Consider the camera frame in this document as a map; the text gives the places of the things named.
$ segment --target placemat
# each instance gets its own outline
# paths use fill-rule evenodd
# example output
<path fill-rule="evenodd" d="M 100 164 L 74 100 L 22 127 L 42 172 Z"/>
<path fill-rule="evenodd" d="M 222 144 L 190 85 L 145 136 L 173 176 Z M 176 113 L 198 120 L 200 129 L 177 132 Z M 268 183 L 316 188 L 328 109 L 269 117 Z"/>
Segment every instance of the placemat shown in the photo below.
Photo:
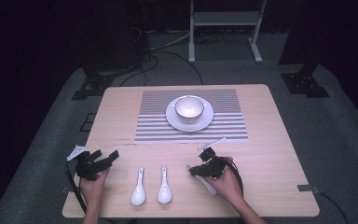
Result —
<path fill-rule="evenodd" d="M 178 131 L 167 121 L 169 103 L 183 95 L 196 95 L 213 108 L 213 120 L 203 130 Z M 247 142 L 248 133 L 235 90 L 144 91 L 135 144 L 206 143 L 225 137 L 227 142 Z"/>

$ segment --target white bowl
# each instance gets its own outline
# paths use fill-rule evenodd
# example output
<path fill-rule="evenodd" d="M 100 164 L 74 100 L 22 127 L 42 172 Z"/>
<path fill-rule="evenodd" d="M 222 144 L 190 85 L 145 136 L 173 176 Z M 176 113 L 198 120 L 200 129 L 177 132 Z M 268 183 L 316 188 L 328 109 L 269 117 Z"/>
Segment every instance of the white bowl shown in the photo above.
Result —
<path fill-rule="evenodd" d="M 185 123 L 196 122 L 203 112 L 204 105 L 197 96 L 182 96 L 175 104 L 175 111 L 181 121 Z"/>

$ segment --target ceramic spoon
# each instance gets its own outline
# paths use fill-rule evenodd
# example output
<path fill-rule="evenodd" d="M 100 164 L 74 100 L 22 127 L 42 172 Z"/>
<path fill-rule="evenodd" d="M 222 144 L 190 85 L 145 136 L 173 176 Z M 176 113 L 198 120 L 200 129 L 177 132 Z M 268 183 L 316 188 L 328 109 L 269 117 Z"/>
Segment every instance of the ceramic spoon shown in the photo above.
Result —
<path fill-rule="evenodd" d="M 138 170 L 138 184 L 136 185 L 136 189 L 131 197 L 131 203 L 133 205 L 141 205 L 145 201 L 145 190 L 144 186 L 142 185 L 144 170 L 144 168 L 139 168 Z"/>
<path fill-rule="evenodd" d="M 161 171 L 162 171 L 162 183 L 161 183 L 161 188 L 159 188 L 159 192 L 158 192 L 158 201 L 160 203 L 168 203 L 172 198 L 172 194 L 171 194 L 170 187 L 168 187 L 168 183 L 167 183 L 167 167 L 163 166 L 161 168 Z"/>

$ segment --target cable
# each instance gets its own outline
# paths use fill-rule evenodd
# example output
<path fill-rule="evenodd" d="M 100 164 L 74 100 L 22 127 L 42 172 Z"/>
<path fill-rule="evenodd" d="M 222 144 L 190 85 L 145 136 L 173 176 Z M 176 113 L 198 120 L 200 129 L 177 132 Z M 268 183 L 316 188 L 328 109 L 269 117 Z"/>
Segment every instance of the cable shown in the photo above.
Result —
<path fill-rule="evenodd" d="M 78 190 L 79 190 L 80 193 L 81 193 L 81 187 L 80 187 L 80 186 L 81 186 L 81 179 L 82 179 L 82 177 L 79 177 L 79 184 L 78 184 L 79 187 L 78 187 Z"/>
<path fill-rule="evenodd" d="M 346 224 L 349 224 L 348 218 L 345 215 L 344 211 L 341 209 L 341 207 L 338 205 L 338 203 L 336 203 L 336 201 L 334 201 L 332 198 L 330 198 L 327 194 L 323 193 L 321 190 L 319 190 L 318 188 L 313 188 L 312 189 L 312 193 L 313 194 L 320 194 L 322 196 L 325 197 L 325 199 L 327 199 L 328 201 L 330 201 L 330 203 L 332 203 L 339 211 L 339 213 L 342 215 L 342 217 L 344 218 L 344 221 Z"/>
<path fill-rule="evenodd" d="M 72 186 L 74 194 L 75 194 L 77 200 L 79 201 L 81 208 L 83 209 L 84 213 L 86 213 L 86 211 L 87 211 L 86 204 L 84 203 L 83 198 L 80 195 L 80 189 L 78 189 L 75 184 L 74 178 L 72 177 L 72 174 L 71 174 L 71 171 L 69 170 L 68 164 L 69 164 L 69 161 L 66 162 L 66 166 L 65 166 L 66 176 L 68 177 L 69 183 Z"/>
<path fill-rule="evenodd" d="M 196 39 L 194 40 L 194 42 L 200 45 L 212 45 L 215 43 L 222 42 L 226 39 L 223 34 L 219 35 L 221 35 L 221 38 L 218 38 L 215 35 L 196 35 Z"/>
<path fill-rule="evenodd" d="M 344 221 L 346 224 L 349 224 L 348 218 L 345 215 L 344 211 L 342 211 L 341 207 L 338 205 L 338 203 L 336 203 L 332 198 L 330 198 L 327 194 L 320 192 L 320 195 L 324 196 L 328 201 L 330 201 L 339 211 L 339 213 L 342 215 L 342 217 L 344 218 Z"/>
<path fill-rule="evenodd" d="M 135 43 L 136 43 L 138 40 L 141 39 L 141 37 L 142 37 L 142 31 L 141 31 L 141 29 L 139 29 L 139 28 L 137 28 L 137 27 L 131 27 L 131 29 L 132 29 L 132 30 L 136 30 L 136 31 L 139 32 L 138 38 L 136 38 L 136 40 L 132 40 L 132 42 L 135 42 Z"/>
<path fill-rule="evenodd" d="M 157 58 L 156 56 L 154 56 L 154 55 L 150 55 L 150 57 L 152 57 L 152 58 L 154 58 L 154 59 L 156 60 L 156 63 L 153 64 L 152 67 L 150 67 L 150 68 L 147 69 L 147 70 L 143 70 L 142 67 L 140 67 L 139 69 L 141 70 L 141 72 L 135 73 L 135 74 L 131 75 L 130 77 L 127 77 L 126 79 L 124 79 L 124 81 L 121 82 L 121 84 L 119 85 L 119 87 L 122 87 L 126 81 L 128 81 L 128 80 L 129 80 L 130 78 L 132 78 L 132 77 L 138 76 L 139 74 L 144 74 L 144 76 L 145 76 L 144 86 L 145 86 L 145 85 L 148 83 L 148 81 L 149 81 L 149 77 L 146 75 L 146 72 L 152 70 L 153 68 L 155 68 L 155 67 L 158 65 L 158 58 Z"/>
<path fill-rule="evenodd" d="M 194 70 L 197 72 L 197 75 L 200 78 L 200 84 L 203 85 L 202 77 L 201 77 L 201 74 L 200 74 L 199 70 L 193 64 L 191 64 L 187 59 L 183 58 L 182 56 L 180 56 L 178 54 L 175 54 L 175 53 L 172 53 L 172 52 L 169 52 L 169 51 L 158 51 L 158 52 L 154 52 L 154 53 L 167 53 L 167 54 L 171 54 L 171 55 L 174 55 L 176 57 L 179 57 L 180 59 L 185 61 L 188 65 L 190 65 L 192 68 L 194 68 Z"/>
<path fill-rule="evenodd" d="M 243 196 L 243 183 L 242 183 L 242 178 L 240 176 L 240 173 L 238 172 L 238 168 L 237 165 L 234 163 L 234 161 L 232 161 L 231 159 L 227 158 L 227 157 L 216 157 L 219 160 L 222 160 L 223 163 L 228 166 L 228 168 L 234 173 L 234 175 L 237 177 L 238 180 L 238 184 L 240 185 L 240 189 L 241 189 L 241 194 Z"/>
<path fill-rule="evenodd" d="M 176 44 L 176 43 L 181 42 L 182 40 L 186 39 L 188 36 L 190 36 L 190 33 L 187 33 L 186 35 L 184 35 L 184 36 L 182 36 L 182 37 L 179 37 L 179 38 L 177 38 L 177 39 L 175 39 L 175 40 L 173 40 L 173 41 L 171 41 L 171 42 L 169 42 L 169 43 L 167 43 L 167 44 L 165 44 L 165 45 L 162 45 L 162 46 L 159 46 L 159 47 L 150 49 L 150 50 L 151 50 L 151 51 L 155 51 L 155 50 L 159 50 L 159 49 L 164 49 L 164 48 L 166 48 L 166 47 L 168 47 L 168 46 L 171 46 L 171 45 L 174 45 L 174 44 Z"/>

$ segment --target white label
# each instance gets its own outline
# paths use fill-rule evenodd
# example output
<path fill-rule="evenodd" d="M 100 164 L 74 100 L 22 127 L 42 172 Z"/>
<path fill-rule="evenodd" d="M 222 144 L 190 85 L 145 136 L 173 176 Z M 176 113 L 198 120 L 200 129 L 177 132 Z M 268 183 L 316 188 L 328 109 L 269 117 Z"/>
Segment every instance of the white label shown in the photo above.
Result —
<path fill-rule="evenodd" d="M 71 155 L 69 155 L 66 160 L 67 161 L 71 161 L 73 158 L 75 158 L 76 156 L 80 155 L 82 152 L 86 151 L 87 147 L 80 147 L 80 146 L 76 146 L 74 151 L 72 151 Z"/>

